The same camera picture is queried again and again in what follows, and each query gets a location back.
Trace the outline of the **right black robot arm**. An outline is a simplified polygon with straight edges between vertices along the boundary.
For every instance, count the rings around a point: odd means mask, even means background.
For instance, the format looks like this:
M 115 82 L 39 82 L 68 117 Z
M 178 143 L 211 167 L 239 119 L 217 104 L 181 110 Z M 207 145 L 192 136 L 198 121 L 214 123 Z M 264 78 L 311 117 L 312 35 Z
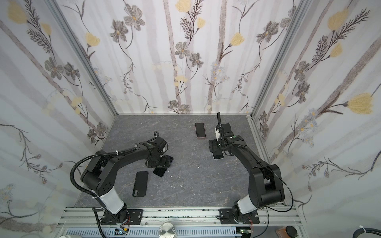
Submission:
M 220 112 L 217 113 L 215 135 L 216 139 L 208 142 L 213 158 L 234 156 L 249 173 L 248 194 L 234 202 L 233 221 L 244 224 L 258 209 L 284 201 L 284 188 L 288 186 L 282 179 L 280 168 L 255 154 L 241 136 L 232 132 L 229 123 L 222 123 Z

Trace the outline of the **blue-edged phone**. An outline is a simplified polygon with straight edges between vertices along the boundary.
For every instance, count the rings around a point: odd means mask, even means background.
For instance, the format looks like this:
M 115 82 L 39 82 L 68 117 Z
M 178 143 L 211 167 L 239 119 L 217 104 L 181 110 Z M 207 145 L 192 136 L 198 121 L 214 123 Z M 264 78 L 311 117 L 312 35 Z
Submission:
M 155 168 L 153 173 L 159 177 L 163 177 L 166 171 L 167 171 L 167 168 Z

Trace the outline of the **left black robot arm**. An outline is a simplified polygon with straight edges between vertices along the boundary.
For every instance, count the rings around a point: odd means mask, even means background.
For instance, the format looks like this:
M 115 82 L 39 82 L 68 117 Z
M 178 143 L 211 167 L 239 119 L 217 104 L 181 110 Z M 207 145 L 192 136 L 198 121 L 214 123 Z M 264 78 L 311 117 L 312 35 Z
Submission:
M 154 132 L 154 138 L 135 144 L 132 148 L 114 152 L 98 151 L 72 167 L 69 179 L 72 185 L 96 199 L 100 208 L 93 207 L 96 225 L 101 237 L 106 237 L 102 225 L 131 223 L 126 203 L 115 189 L 118 171 L 134 162 L 144 160 L 147 168 L 168 169 L 174 158 L 167 155 L 169 145 Z

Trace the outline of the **black phone case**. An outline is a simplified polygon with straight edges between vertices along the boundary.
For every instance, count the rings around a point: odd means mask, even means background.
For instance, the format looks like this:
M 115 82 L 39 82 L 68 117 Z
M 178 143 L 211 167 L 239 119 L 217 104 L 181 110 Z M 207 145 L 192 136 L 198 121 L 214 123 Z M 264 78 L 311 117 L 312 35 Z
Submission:
M 133 197 L 146 196 L 148 177 L 149 177 L 148 171 L 141 171 L 136 173 L 134 189 L 133 189 Z

